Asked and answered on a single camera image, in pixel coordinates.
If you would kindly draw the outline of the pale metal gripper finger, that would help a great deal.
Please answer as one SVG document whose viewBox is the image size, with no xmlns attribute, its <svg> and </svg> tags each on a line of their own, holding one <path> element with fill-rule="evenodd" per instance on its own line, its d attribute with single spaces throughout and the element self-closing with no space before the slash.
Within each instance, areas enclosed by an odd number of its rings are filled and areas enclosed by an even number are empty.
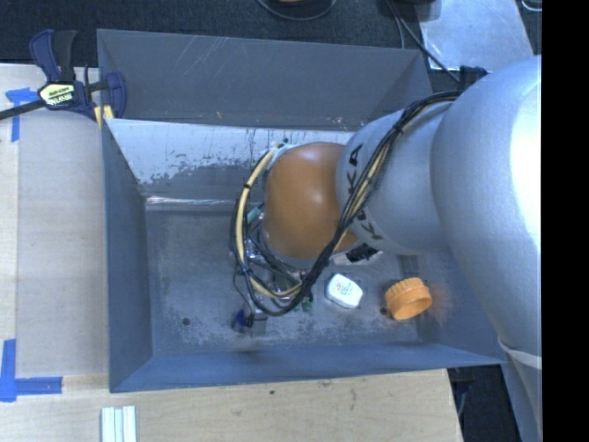
<svg viewBox="0 0 589 442">
<path fill-rule="evenodd" d="M 250 311 L 247 316 L 247 333 L 252 337 L 264 336 L 268 318 L 269 316 L 259 309 Z"/>
</svg>

